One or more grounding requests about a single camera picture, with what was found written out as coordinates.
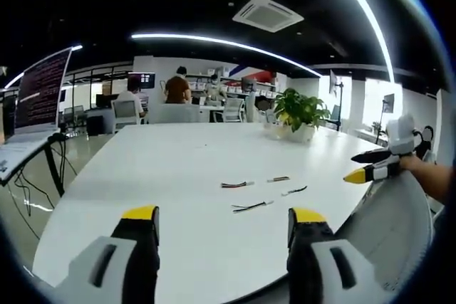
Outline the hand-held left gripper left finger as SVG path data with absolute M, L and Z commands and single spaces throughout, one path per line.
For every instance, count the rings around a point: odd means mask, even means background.
M 159 207 L 123 213 L 110 236 L 81 251 L 55 288 L 63 303 L 154 303 L 159 257 Z

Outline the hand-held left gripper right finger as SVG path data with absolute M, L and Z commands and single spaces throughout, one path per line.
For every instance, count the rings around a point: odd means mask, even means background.
M 321 214 L 289 209 L 288 249 L 290 303 L 378 299 L 373 265 L 348 240 L 337 239 Z

